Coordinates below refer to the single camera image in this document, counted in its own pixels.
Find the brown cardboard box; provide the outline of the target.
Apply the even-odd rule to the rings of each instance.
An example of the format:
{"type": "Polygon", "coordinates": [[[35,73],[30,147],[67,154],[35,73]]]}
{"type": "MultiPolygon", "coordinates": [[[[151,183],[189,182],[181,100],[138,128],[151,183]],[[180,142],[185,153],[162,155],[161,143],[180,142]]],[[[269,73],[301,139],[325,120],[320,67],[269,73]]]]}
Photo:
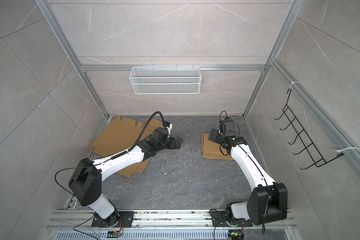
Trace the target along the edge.
{"type": "Polygon", "coordinates": [[[220,145],[208,140],[208,137],[209,134],[202,133],[202,158],[229,161],[233,160],[230,155],[223,155],[220,151],[220,145]]]}

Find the cardboard stack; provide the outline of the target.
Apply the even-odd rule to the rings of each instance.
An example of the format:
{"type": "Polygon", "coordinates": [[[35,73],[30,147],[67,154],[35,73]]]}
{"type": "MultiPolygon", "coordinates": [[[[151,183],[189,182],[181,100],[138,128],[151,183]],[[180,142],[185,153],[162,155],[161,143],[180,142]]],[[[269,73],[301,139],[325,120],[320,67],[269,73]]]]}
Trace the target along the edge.
{"type": "MultiPolygon", "coordinates": [[[[144,128],[145,123],[136,122],[130,118],[116,117],[109,126],[88,146],[89,149],[94,148],[93,152],[102,156],[108,157],[110,155],[124,151],[133,145],[139,134],[144,128]]],[[[153,131],[162,127],[162,121],[153,119],[148,124],[147,129],[143,133],[141,140],[152,134],[153,131]]],[[[151,158],[137,164],[130,165],[117,174],[130,178],[134,173],[142,173],[147,167],[151,158]]]]}

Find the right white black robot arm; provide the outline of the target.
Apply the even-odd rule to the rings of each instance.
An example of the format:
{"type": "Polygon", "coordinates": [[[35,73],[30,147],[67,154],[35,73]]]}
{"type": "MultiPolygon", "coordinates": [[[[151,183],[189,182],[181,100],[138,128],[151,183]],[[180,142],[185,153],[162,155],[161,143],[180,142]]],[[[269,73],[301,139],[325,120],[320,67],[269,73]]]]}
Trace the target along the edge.
{"type": "Polygon", "coordinates": [[[211,129],[208,140],[225,149],[247,178],[252,193],[246,202],[230,203],[226,207],[226,219],[230,225],[237,221],[251,221],[254,225],[285,220],[288,209],[288,190],[277,183],[263,169],[252,154],[247,141],[240,135],[240,127],[233,119],[219,120],[219,129],[211,129]]]}

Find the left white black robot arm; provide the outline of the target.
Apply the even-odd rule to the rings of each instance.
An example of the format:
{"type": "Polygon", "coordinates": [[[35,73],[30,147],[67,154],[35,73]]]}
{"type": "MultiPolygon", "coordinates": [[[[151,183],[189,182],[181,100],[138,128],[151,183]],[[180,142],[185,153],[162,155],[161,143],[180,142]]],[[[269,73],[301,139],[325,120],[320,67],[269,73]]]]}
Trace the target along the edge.
{"type": "Polygon", "coordinates": [[[154,157],[163,150],[178,150],[183,139],[171,137],[171,127],[159,127],[143,140],[130,148],[95,161],[82,159],[76,167],[68,186],[81,206],[89,207],[95,216],[103,220],[114,220],[118,210],[102,192],[102,182],[133,164],[141,163],[154,157]]]}

